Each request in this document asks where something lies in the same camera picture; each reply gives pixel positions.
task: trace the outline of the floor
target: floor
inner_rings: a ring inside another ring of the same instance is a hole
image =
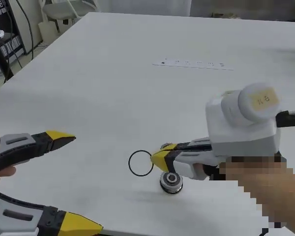
[[[38,54],[40,54],[46,47],[42,47],[42,46],[38,46],[36,49],[34,49],[34,57],[37,56]],[[22,67],[25,67],[31,60],[31,54],[28,55],[22,55],[19,57],[19,61],[22,65]],[[10,64],[11,66],[11,70],[13,72],[13,74],[17,74],[20,70],[21,67],[19,66],[17,61],[14,61]],[[0,75],[0,87],[3,85],[4,82],[4,75],[1,74]]]

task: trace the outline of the white tabletop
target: white tabletop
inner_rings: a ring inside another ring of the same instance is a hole
[[[152,65],[164,58],[234,70]],[[90,13],[0,89],[1,135],[77,136],[20,165],[0,191],[83,214],[116,236],[258,236],[267,218],[236,182],[185,178],[169,196],[160,170],[140,178],[127,166],[135,150],[207,136],[205,103],[258,81],[295,110],[295,23]],[[281,152],[295,170],[295,128],[283,131]],[[148,157],[133,168],[148,171]]]

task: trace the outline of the finger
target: finger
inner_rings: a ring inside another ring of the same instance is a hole
[[[14,166],[10,166],[0,171],[0,177],[8,177],[14,175],[16,172],[16,168]]]

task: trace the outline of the black o-ring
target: black o-ring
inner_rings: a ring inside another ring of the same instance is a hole
[[[131,173],[134,174],[135,176],[138,176],[138,177],[144,177],[144,176],[149,175],[149,174],[152,172],[153,167],[154,167],[154,163],[152,163],[152,167],[151,167],[150,171],[147,172],[146,174],[144,174],[144,175],[139,175],[139,174],[135,173],[135,172],[131,169],[130,161],[131,161],[131,158],[133,157],[133,155],[136,154],[136,153],[138,153],[138,152],[145,152],[145,153],[147,153],[150,157],[152,156],[151,153],[149,153],[148,151],[145,151],[145,150],[137,150],[137,151],[135,151],[134,153],[132,153],[131,156],[129,157],[129,160],[128,160],[128,167],[129,167],[129,170],[131,171]]]

